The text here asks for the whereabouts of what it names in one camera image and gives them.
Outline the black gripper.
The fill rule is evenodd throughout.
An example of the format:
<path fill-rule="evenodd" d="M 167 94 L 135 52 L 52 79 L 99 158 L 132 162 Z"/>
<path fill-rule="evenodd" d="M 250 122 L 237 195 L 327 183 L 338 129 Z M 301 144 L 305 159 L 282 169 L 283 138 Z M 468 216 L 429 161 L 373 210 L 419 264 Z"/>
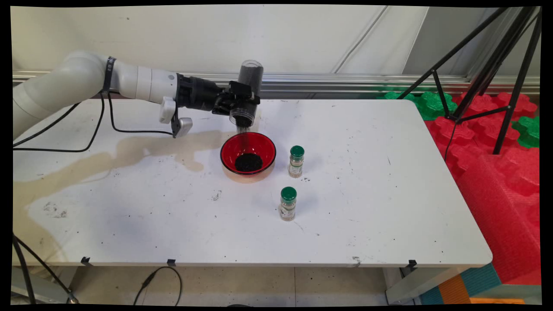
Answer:
<path fill-rule="evenodd" d="M 260 104 L 259 96 L 254 96 L 251 86 L 237 81 L 229 81 L 224 89 L 214 82 L 199 77 L 177 75 L 176 106 L 216 115 L 230 116 L 244 114 L 255 116 Z"/>

